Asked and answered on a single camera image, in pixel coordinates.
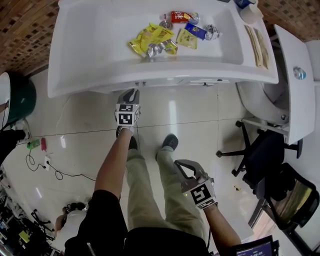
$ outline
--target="plastic bottle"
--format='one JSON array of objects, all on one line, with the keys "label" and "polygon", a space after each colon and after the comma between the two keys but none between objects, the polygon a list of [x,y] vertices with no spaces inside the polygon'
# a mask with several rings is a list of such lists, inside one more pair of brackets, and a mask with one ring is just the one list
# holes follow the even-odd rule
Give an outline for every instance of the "plastic bottle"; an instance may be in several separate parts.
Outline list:
[{"label": "plastic bottle", "polygon": [[36,139],[32,142],[29,142],[28,145],[26,146],[29,150],[33,150],[35,149],[36,147],[39,147],[40,146],[40,140]]}]

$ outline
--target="red can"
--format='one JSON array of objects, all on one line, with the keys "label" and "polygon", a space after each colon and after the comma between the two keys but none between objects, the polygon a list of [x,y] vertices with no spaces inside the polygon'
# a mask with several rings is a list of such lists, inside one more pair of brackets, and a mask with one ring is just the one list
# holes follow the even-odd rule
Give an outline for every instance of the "red can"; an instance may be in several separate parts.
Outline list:
[{"label": "red can", "polygon": [[191,23],[195,25],[199,23],[199,14],[173,10],[171,13],[165,14],[164,19],[172,23]]}]

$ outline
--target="leg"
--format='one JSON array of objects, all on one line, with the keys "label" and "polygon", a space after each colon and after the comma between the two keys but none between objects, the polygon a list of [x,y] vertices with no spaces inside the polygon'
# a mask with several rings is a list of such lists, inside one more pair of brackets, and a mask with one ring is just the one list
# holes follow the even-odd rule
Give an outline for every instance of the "leg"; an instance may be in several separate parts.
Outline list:
[{"label": "leg", "polygon": [[130,187],[128,199],[129,230],[139,227],[166,228],[151,189],[146,161],[133,148],[126,162],[127,182]]},{"label": "leg", "polygon": [[17,142],[23,140],[26,133],[23,130],[4,130],[0,132],[0,165],[6,159],[7,155],[15,149]]},{"label": "leg", "polygon": [[205,227],[199,210],[181,193],[181,183],[172,160],[173,151],[172,147],[165,146],[156,156],[164,189],[166,221],[179,230],[206,241]]}]

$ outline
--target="white floor tile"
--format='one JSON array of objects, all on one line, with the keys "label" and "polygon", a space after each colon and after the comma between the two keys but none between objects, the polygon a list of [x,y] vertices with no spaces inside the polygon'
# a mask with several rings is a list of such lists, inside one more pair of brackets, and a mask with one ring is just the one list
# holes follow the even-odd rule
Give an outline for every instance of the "white floor tile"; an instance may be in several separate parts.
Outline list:
[{"label": "white floor tile", "polygon": [[234,228],[240,238],[244,240],[253,234],[248,226],[248,221],[253,212],[251,207],[254,209],[258,200],[244,189],[236,191],[234,186],[239,186],[238,183],[243,181],[241,178],[235,178],[231,175],[231,170],[228,169],[230,159],[226,158],[221,162],[216,157],[217,121],[141,127],[138,128],[138,131],[140,151],[146,159],[152,191],[157,197],[157,203],[164,205],[164,191],[154,156],[166,135],[175,133],[179,139],[179,146],[174,152],[174,159],[189,159],[199,162],[204,170],[214,178],[214,190],[224,211],[223,214],[230,223],[236,224]]},{"label": "white floor tile", "polygon": [[57,134],[117,129],[115,109],[121,92],[81,92],[71,95],[57,124]]},{"label": "white floor tile", "polygon": [[29,218],[33,220],[31,212],[37,209],[41,220],[51,221],[47,225],[50,229],[55,228],[57,217],[63,214],[63,207],[74,202],[85,202],[88,198],[87,194],[50,189],[34,181],[15,182],[13,185],[19,204]]},{"label": "white floor tile", "polygon": [[[236,119],[229,119],[218,122],[218,150],[221,152],[245,149],[243,132],[241,128],[235,125],[236,121]],[[258,134],[252,125],[246,125],[246,129],[250,142],[253,143]],[[239,206],[241,215],[248,222],[256,208],[258,199],[252,194],[249,185],[242,180],[244,172],[241,172],[237,177],[231,174],[233,169],[238,168],[243,156],[222,156],[216,159],[216,169],[219,170],[216,179],[221,181],[216,182],[217,197],[228,195],[231,199],[234,199],[234,202]]]},{"label": "white floor tile", "polygon": [[142,88],[138,127],[218,120],[217,87]]},{"label": "white floor tile", "polygon": [[48,70],[34,75],[31,80],[36,89],[36,104],[33,112],[26,119],[32,136],[56,134],[56,124],[68,96],[48,98]]},{"label": "white floor tile", "polygon": [[48,70],[31,79],[37,93],[36,106],[27,117],[32,136],[115,130],[115,109],[121,92],[81,92],[49,98]]},{"label": "white floor tile", "polygon": [[[70,175],[84,174],[96,179],[115,139],[114,130],[47,136],[47,152],[41,151],[40,146],[33,149],[31,155],[36,165],[30,167],[35,169],[38,164],[44,164],[45,155],[48,155],[51,158],[51,165],[57,170]],[[19,145],[4,161],[4,168],[13,186],[15,182],[33,182],[48,189],[92,195],[95,182],[85,177],[64,175],[63,180],[57,180],[53,168],[47,171],[39,167],[37,171],[32,172],[26,164],[28,153],[29,150],[25,144]],[[128,185],[124,182],[123,195],[128,195],[128,191]]]},{"label": "white floor tile", "polygon": [[237,86],[234,83],[220,83],[217,86],[219,120],[252,117],[242,105]]}]

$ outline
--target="trash bin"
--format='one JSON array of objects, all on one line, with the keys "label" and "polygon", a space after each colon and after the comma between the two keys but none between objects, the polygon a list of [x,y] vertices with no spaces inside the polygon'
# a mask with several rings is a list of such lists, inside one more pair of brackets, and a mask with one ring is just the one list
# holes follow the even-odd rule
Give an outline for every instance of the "trash bin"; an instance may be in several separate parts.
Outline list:
[{"label": "trash bin", "polygon": [[37,93],[33,82],[14,72],[8,72],[10,79],[10,104],[6,124],[15,123],[32,113],[36,106]]}]

